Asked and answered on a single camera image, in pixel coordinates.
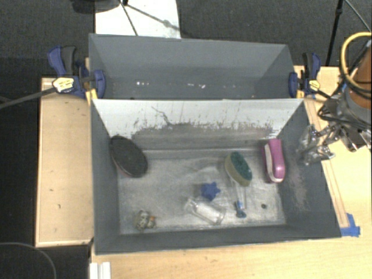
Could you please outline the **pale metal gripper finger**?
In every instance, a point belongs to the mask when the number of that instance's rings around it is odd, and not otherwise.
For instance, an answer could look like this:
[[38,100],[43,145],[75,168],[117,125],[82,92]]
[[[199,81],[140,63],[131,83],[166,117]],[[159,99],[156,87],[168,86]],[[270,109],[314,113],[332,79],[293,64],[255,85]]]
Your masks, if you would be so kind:
[[299,139],[299,149],[314,149],[320,145],[320,138],[328,135],[331,127],[326,126],[322,130],[317,130],[314,124],[307,126]]
[[331,152],[327,145],[299,148],[296,150],[296,155],[299,161],[306,166],[335,157],[335,153]]

